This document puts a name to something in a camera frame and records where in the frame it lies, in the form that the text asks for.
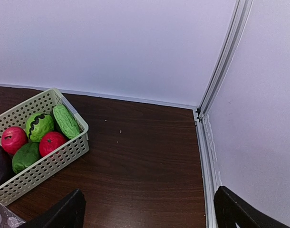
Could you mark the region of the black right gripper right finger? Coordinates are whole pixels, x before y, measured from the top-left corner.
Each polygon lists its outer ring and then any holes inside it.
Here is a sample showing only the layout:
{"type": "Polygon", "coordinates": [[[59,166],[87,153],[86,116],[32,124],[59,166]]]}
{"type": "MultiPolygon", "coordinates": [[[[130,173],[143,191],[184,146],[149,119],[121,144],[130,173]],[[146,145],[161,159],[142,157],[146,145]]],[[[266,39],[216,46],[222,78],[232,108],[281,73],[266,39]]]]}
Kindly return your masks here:
{"type": "Polygon", "coordinates": [[[287,225],[251,206],[225,186],[214,195],[214,208],[220,228],[286,228],[287,225]]]}

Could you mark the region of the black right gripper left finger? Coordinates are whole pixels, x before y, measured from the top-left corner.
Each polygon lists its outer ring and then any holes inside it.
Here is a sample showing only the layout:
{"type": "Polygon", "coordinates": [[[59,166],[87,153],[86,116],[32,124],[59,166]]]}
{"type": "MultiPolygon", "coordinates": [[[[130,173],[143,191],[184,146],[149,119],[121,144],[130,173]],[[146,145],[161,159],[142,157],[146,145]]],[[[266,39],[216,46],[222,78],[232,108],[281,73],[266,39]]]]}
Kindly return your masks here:
{"type": "Polygon", "coordinates": [[[80,189],[75,189],[45,213],[28,221],[21,228],[82,228],[86,200],[80,189]]]}

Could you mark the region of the clear zip top bag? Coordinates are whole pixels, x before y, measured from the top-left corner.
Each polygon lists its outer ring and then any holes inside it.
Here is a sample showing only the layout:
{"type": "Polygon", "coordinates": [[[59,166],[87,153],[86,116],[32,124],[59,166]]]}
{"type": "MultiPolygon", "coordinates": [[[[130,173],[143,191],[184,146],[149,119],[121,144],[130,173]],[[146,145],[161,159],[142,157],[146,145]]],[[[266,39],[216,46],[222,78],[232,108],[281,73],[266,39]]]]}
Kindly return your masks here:
{"type": "Polygon", "coordinates": [[[0,228],[17,228],[25,223],[25,220],[0,204],[0,228]]]}

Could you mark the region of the dark green toy vegetable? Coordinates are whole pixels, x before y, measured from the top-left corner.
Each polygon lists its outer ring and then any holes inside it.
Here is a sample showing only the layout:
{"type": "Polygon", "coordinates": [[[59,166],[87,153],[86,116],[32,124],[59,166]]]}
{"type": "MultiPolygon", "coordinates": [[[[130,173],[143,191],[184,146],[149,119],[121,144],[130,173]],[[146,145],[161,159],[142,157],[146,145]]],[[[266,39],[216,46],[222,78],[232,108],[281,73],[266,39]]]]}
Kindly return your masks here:
{"type": "Polygon", "coordinates": [[[18,174],[40,159],[39,143],[29,142],[23,145],[12,157],[12,169],[15,174],[18,174]]]}

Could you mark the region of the red toy tomato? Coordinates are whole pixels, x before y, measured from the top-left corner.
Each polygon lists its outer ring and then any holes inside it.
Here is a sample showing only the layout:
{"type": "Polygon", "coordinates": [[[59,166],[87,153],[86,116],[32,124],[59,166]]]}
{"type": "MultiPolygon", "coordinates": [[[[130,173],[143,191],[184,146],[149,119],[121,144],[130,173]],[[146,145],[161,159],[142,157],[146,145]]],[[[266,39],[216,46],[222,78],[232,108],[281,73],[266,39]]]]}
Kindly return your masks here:
{"type": "Polygon", "coordinates": [[[66,142],[66,137],[61,133],[49,132],[41,139],[39,143],[40,155],[45,157],[66,142]]]}

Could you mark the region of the purple toy eggplant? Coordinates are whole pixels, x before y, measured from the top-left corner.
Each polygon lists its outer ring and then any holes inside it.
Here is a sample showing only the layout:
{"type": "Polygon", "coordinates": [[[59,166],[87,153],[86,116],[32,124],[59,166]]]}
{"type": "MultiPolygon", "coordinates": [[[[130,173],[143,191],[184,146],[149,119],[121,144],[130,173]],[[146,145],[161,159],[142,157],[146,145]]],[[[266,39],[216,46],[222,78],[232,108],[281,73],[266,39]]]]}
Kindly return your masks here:
{"type": "Polygon", "coordinates": [[[14,175],[12,160],[7,152],[0,146],[0,185],[7,182],[14,175]]]}

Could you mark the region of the green bumpy toy cucumber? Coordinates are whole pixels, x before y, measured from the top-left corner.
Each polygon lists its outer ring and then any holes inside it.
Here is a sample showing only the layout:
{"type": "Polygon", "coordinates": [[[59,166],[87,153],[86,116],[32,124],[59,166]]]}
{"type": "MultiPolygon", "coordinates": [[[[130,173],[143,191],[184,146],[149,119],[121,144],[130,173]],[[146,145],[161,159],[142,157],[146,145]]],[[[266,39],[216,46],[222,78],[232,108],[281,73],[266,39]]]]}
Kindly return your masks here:
{"type": "Polygon", "coordinates": [[[63,104],[58,104],[53,108],[53,115],[60,130],[68,139],[73,139],[80,134],[78,123],[63,104]]]}

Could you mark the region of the green striped toy watermelon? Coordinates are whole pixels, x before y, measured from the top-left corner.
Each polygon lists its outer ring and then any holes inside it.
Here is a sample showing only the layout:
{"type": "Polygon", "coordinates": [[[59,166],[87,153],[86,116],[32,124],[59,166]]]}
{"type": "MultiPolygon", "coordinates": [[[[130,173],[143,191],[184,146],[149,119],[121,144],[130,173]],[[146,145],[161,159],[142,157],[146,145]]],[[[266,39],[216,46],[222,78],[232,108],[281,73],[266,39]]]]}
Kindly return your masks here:
{"type": "Polygon", "coordinates": [[[39,143],[41,139],[49,132],[54,131],[54,121],[49,114],[34,113],[26,123],[27,137],[35,143],[39,143]]]}

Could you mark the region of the red toy apple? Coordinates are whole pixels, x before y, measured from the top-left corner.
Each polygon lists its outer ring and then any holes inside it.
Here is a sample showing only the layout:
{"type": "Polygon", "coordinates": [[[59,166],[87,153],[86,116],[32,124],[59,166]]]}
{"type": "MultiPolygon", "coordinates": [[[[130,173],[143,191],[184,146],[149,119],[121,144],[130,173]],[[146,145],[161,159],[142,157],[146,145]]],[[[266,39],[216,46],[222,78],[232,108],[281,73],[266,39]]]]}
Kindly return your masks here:
{"type": "Polygon", "coordinates": [[[10,127],[2,134],[1,146],[4,151],[10,155],[14,155],[23,145],[27,143],[27,135],[20,127],[10,127]]]}

